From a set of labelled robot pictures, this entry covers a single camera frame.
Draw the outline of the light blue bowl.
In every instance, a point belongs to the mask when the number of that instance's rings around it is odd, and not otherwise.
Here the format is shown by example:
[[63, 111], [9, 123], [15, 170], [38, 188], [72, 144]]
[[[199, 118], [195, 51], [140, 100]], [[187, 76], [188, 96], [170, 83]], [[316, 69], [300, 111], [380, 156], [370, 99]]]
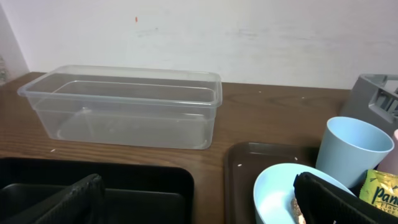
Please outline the light blue bowl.
[[345, 192], [351, 192], [336, 179], [315, 168], [294, 163], [276, 164], [263, 170], [254, 183], [257, 223], [295, 224], [291, 201], [294, 198], [294, 180], [302, 172], [309, 172]]

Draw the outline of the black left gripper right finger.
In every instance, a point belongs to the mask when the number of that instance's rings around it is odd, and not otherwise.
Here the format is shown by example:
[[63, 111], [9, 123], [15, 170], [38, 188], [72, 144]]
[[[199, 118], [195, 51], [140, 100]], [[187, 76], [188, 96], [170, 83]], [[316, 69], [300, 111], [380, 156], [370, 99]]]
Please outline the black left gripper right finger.
[[294, 193], [306, 224], [397, 223], [397, 217], [309, 172], [295, 177]]

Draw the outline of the brown food scrap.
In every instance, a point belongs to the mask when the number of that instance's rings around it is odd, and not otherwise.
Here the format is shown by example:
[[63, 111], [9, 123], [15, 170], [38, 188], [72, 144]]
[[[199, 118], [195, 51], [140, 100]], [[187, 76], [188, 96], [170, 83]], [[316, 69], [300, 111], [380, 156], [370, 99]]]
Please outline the brown food scrap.
[[297, 199], [294, 197], [291, 200], [291, 208], [292, 208], [292, 215], [294, 217], [295, 223], [296, 224], [306, 224], [305, 218], [303, 213], [301, 212], [301, 209], [297, 203]]

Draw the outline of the yellow foil snack wrapper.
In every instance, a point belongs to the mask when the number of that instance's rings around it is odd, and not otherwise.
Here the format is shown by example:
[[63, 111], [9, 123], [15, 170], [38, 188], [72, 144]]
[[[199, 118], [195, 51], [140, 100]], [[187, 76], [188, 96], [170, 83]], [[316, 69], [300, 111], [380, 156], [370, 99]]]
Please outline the yellow foil snack wrapper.
[[368, 170], [359, 198], [383, 212], [397, 217], [397, 176]]

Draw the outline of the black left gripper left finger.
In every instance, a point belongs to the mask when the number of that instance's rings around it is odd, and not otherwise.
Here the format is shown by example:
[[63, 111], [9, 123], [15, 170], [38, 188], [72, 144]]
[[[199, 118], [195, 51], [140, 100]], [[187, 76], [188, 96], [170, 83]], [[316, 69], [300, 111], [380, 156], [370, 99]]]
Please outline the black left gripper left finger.
[[1, 224], [105, 222], [105, 187], [98, 174], [90, 174]]

